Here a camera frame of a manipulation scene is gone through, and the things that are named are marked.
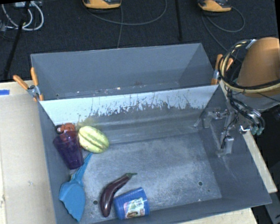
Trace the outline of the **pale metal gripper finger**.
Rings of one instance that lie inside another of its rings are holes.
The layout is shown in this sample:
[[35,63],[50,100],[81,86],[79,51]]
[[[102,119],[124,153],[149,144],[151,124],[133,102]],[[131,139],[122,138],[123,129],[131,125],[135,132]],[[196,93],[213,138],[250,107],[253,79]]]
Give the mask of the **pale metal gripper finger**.
[[194,124],[196,129],[210,127],[212,120],[220,120],[229,116],[229,110],[220,108],[210,108],[200,115],[199,119]]
[[232,153],[232,149],[233,149],[233,143],[234,143],[234,137],[229,136],[225,136],[221,143],[220,146],[218,147],[216,154],[218,157],[222,157],[225,155],[229,155]]

